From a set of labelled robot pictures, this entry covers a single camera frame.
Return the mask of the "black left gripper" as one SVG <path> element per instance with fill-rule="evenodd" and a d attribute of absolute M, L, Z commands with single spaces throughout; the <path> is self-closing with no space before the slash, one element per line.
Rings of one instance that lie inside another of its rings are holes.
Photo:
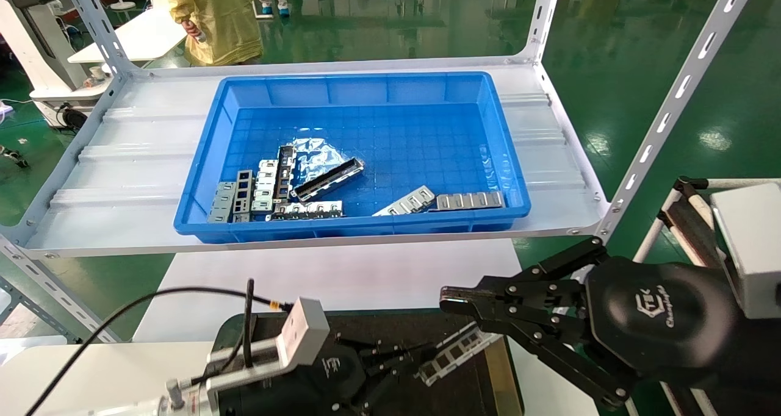
<path fill-rule="evenodd" d="M 342 335 L 334 343 L 349 349 L 323 349 L 311 365 L 221 392 L 218 413 L 373 415 L 403 379 L 415 377 L 437 355 L 434 343 L 405 345 Z"/>

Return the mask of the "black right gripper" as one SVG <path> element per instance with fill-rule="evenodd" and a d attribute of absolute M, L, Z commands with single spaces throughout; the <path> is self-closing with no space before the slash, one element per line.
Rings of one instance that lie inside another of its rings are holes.
<path fill-rule="evenodd" d="M 644 379 L 689 387 L 749 382 L 740 335 L 747 320 L 725 277 L 680 262 L 608 257 L 602 239 L 586 238 L 518 274 L 485 275 L 472 288 L 445 286 L 441 310 L 470 316 L 483 332 L 508 336 L 609 409 L 624 406 L 632 384 L 561 343 L 545 329 L 550 315 L 541 309 L 579 309 L 587 296 L 597 343 Z M 584 285 L 572 277 L 591 265 Z"/>

